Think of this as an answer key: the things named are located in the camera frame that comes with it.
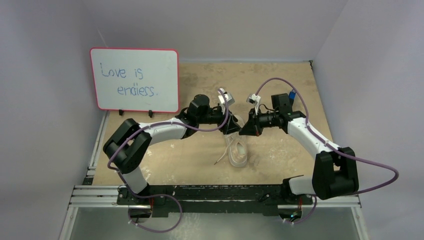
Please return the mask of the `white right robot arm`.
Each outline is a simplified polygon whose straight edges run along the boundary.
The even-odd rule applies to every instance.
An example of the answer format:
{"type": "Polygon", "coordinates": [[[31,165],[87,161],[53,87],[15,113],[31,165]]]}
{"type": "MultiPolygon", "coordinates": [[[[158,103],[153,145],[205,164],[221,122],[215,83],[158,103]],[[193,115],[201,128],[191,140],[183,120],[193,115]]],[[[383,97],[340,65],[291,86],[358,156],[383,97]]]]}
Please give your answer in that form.
{"type": "Polygon", "coordinates": [[[247,102],[254,105],[248,113],[248,121],[242,127],[241,136],[260,136],[264,128],[278,127],[297,140],[314,158],[311,176],[294,176],[282,182],[280,196],[288,204],[300,195],[315,195],[327,200],[350,195],[359,189],[357,164],[352,159],[354,151],[339,147],[307,122],[306,115],[294,111],[292,100],[286,93],[271,96],[271,111],[261,112],[260,96],[251,94],[247,102]]]}

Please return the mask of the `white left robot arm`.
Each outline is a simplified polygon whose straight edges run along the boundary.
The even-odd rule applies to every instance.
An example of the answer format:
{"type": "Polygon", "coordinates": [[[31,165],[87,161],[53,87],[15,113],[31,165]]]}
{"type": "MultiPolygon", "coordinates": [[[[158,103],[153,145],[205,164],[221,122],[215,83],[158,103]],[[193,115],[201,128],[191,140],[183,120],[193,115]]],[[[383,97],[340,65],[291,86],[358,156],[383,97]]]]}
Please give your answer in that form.
{"type": "Polygon", "coordinates": [[[200,125],[216,125],[223,135],[237,133],[241,127],[229,110],[235,102],[233,96],[219,90],[219,104],[210,107],[210,99],[204,94],[196,95],[189,106],[175,117],[153,123],[138,123],[126,119],[103,145],[108,168],[118,172],[130,190],[129,197],[138,205],[149,199],[149,184],[139,167],[149,146],[168,140],[182,140],[201,131],[200,125]]]}

